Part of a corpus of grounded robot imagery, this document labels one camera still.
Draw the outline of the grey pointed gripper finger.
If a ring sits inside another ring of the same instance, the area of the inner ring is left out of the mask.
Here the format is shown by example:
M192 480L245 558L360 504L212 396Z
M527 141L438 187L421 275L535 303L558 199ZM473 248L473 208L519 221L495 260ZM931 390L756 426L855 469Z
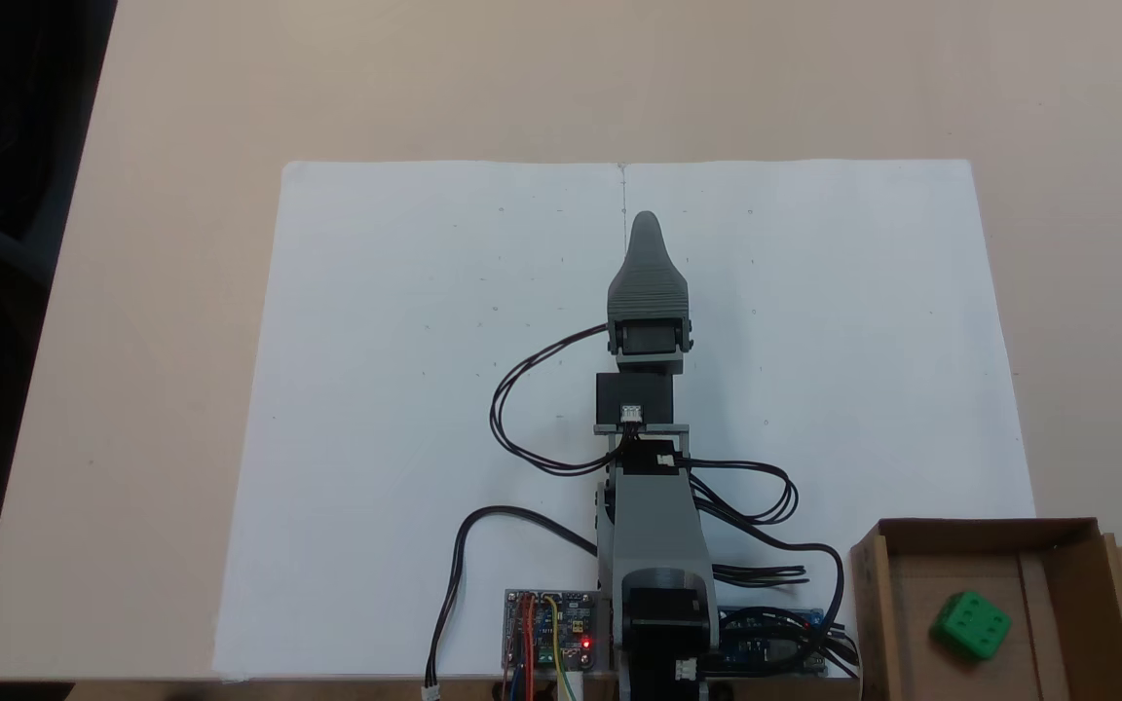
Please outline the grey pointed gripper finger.
M689 319L689 285L671 256L657 216L633 219L622 266L607 290L610 319Z

